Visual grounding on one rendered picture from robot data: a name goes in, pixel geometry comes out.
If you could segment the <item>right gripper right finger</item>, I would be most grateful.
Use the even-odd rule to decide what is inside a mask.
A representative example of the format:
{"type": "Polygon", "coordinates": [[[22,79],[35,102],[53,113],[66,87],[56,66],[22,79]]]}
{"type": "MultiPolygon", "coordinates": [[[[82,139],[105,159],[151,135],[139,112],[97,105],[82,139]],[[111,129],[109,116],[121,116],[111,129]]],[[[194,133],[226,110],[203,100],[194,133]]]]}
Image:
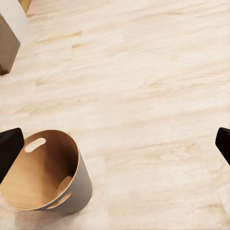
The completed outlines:
{"type": "Polygon", "coordinates": [[[215,144],[230,165],[230,129],[220,127],[215,144]]]}

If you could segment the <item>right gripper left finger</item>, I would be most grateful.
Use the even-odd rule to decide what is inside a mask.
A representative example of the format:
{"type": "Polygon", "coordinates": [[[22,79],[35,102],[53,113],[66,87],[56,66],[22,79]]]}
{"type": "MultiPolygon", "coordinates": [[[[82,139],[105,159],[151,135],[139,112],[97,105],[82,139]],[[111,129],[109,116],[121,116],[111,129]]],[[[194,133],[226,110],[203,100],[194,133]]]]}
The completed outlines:
{"type": "Polygon", "coordinates": [[[19,127],[0,133],[0,184],[23,147],[24,138],[19,127]]]}

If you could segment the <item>trash can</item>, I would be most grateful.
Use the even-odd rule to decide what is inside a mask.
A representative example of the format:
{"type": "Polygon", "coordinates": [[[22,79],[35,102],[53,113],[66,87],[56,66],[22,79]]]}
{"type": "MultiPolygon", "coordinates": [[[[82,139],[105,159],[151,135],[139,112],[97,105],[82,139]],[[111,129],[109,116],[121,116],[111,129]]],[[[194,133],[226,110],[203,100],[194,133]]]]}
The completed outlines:
{"type": "Polygon", "coordinates": [[[92,181],[79,147],[69,133],[48,129],[24,138],[24,147],[0,184],[4,201],[31,211],[76,212],[92,197],[92,181]],[[29,143],[46,143],[25,152],[29,143]]]}

